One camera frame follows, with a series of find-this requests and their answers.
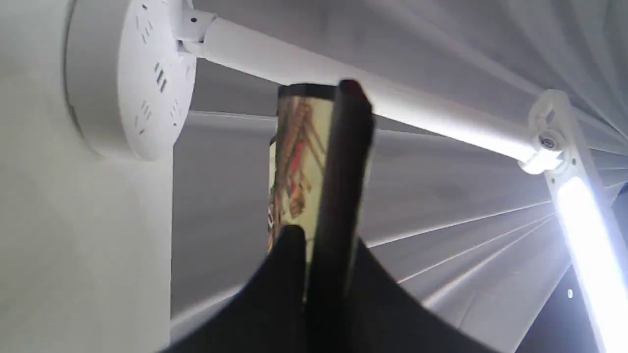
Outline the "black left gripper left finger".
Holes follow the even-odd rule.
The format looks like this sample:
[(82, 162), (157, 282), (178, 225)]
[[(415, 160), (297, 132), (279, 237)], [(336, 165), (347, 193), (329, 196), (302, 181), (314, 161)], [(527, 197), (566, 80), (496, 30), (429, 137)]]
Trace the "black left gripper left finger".
[(215, 316), (164, 349), (166, 353), (305, 353), (305, 234), (280, 237), (248, 283)]

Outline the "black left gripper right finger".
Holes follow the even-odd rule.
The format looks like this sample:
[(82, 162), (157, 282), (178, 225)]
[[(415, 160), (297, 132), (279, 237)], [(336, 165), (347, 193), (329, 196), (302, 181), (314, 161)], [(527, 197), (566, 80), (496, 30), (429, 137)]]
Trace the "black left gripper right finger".
[(346, 353), (489, 353), (424, 308), (387, 273), (363, 241), (343, 308)]

